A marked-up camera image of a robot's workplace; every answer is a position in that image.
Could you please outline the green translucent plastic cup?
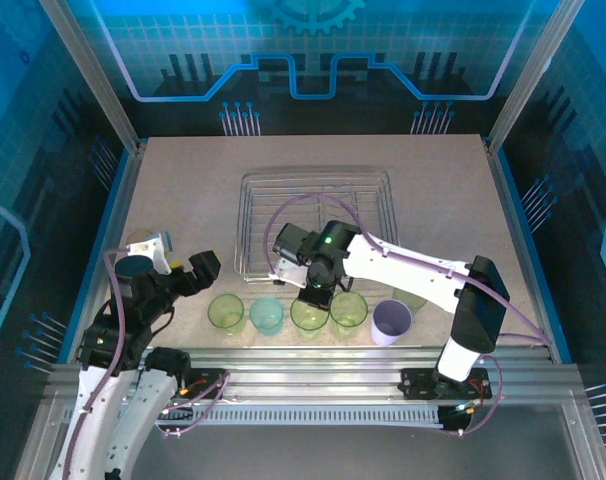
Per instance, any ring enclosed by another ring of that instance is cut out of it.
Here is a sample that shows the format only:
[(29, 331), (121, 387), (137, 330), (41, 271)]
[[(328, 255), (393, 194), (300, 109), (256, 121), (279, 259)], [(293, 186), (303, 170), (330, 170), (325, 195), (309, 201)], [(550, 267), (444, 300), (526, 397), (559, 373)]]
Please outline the green translucent plastic cup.
[(290, 319), (299, 336), (304, 340), (316, 337), (329, 319), (329, 312), (311, 305), (310, 309), (300, 309), (295, 299), (290, 305)]
[(207, 317), (215, 328), (228, 336), (239, 334), (245, 327), (244, 304), (234, 294), (214, 298), (208, 306)]
[(333, 297), (329, 312), (334, 333), (339, 339), (347, 339), (366, 320), (368, 305), (359, 293), (341, 292)]

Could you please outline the teal translucent plastic cup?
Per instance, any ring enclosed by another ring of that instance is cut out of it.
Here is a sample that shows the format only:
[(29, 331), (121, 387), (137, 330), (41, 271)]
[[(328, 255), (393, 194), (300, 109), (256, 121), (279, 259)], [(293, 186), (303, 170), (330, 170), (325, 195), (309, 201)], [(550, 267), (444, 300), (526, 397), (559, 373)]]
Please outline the teal translucent plastic cup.
[(262, 297), (254, 301), (249, 316), (254, 327), (262, 335), (275, 336), (282, 329), (283, 307), (274, 297)]

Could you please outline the purple plastic cup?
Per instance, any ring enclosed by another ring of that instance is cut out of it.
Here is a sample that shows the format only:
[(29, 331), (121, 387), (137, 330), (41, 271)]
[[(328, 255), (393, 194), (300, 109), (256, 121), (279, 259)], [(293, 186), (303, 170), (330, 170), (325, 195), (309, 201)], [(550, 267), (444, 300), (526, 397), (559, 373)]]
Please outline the purple plastic cup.
[(372, 341), (381, 347), (392, 345), (410, 331), (412, 322), (413, 315), (406, 304), (396, 299), (381, 301), (372, 314)]

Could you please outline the pale yellow-green plastic cup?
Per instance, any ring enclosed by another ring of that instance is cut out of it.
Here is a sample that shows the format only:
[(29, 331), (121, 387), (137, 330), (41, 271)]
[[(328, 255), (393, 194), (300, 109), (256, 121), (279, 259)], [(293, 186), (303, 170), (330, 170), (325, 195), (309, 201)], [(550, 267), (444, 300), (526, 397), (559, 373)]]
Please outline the pale yellow-green plastic cup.
[(412, 315), (416, 315), (427, 303), (427, 300), (416, 294), (395, 288), (393, 298), (406, 305)]

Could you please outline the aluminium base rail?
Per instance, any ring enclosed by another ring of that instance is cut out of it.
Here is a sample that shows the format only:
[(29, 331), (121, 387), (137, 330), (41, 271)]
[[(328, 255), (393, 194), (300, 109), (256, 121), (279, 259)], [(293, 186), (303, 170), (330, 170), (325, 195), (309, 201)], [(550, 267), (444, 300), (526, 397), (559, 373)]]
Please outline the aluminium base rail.
[[(230, 402), (285, 404), (400, 404), (400, 371), (433, 368), (430, 347), (191, 348), (197, 368), (222, 368)], [(543, 347), (500, 346), (483, 363), (493, 395), (507, 405), (555, 405), (583, 399), (579, 370), (552, 360)]]

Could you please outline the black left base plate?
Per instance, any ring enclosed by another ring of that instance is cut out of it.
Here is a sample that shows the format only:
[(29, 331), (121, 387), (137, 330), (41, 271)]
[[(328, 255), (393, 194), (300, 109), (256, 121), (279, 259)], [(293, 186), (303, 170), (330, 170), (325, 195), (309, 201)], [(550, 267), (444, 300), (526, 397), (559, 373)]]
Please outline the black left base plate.
[(178, 397), (187, 400), (214, 399), (225, 373), (220, 368), (191, 368), (178, 390)]

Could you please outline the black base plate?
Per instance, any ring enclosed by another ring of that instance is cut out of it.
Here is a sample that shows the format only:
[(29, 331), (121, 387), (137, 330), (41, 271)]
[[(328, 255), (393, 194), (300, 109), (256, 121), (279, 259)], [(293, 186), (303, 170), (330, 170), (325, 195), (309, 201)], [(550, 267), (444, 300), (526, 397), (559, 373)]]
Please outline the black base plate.
[(486, 369), (473, 368), (464, 381), (456, 381), (430, 368), (405, 368), (400, 371), (398, 390), (405, 400), (491, 399), (492, 389)]
[(220, 368), (191, 368), (178, 390), (178, 397), (187, 400), (214, 399), (225, 373)]

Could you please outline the aluminium table side rail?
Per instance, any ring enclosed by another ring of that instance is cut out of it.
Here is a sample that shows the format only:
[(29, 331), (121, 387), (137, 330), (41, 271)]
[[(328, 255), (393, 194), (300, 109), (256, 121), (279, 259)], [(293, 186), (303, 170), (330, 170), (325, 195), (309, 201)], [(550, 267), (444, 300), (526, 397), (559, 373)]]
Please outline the aluminium table side rail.
[(123, 152), (121, 156), (59, 350), (57, 365), (74, 362), (84, 330), (92, 323), (96, 311), (109, 293), (109, 278), (103, 254), (106, 250), (117, 248), (121, 244), (147, 143), (147, 139), (142, 139), (136, 154)]
[(509, 162), (502, 148), (494, 155), (488, 155), (488, 163), (496, 185), (497, 193), (507, 220), (508, 229), (515, 247), (519, 267), (523, 275), (534, 315), (544, 334), (551, 342), (555, 361), (573, 362), (567, 340), (554, 304), (540, 258), (534, 242), (532, 230), (527, 222), (521, 195), (518, 192)]

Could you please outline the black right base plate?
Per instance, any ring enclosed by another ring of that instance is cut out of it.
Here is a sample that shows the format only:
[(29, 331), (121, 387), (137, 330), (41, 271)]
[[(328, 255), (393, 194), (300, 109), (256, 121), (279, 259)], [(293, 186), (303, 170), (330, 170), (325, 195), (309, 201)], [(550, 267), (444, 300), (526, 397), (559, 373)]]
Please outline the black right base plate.
[(405, 368), (400, 371), (398, 390), (405, 400), (491, 399), (492, 389), (486, 369), (473, 368), (464, 381), (456, 381), (430, 368)]

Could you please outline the aluminium frame post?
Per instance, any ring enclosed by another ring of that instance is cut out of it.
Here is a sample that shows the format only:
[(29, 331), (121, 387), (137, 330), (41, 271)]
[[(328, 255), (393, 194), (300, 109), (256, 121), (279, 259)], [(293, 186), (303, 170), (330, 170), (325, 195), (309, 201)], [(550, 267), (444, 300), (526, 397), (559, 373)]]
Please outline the aluminium frame post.
[(137, 155), (139, 137), (66, 1), (38, 1), (124, 148)]
[(488, 136), (486, 153), (498, 154), (585, 0), (559, 0)]

